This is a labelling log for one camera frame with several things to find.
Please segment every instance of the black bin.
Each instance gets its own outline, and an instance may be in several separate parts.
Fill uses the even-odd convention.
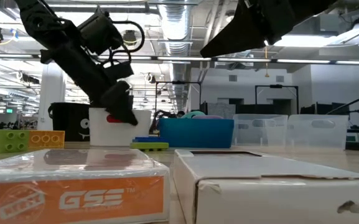
[[[89,109],[81,103],[52,103],[48,113],[54,131],[65,131],[65,141],[90,141]]]

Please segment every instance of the transparent storage bin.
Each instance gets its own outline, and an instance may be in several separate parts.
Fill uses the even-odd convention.
[[[345,149],[348,116],[292,115],[288,121],[287,147],[306,149]]]
[[[236,114],[233,145],[285,146],[287,115]]]

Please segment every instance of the blue plastic tray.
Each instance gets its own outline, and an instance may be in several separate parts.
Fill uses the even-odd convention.
[[[232,119],[170,119],[159,122],[160,136],[169,147],[230,148],[235,122]]]

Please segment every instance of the yellow block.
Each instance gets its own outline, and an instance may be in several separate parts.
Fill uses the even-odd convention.
[[[65,147],[64,131],[30,131],[29,150],[50,149]]]

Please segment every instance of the box flap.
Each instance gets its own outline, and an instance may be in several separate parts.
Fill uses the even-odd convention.
[[[202,152],[178,150],[186,165],[198,180],[217,178],[262,178],[298,176],[315,179],[359,179],[359,174],[347,170],[249,152]]]

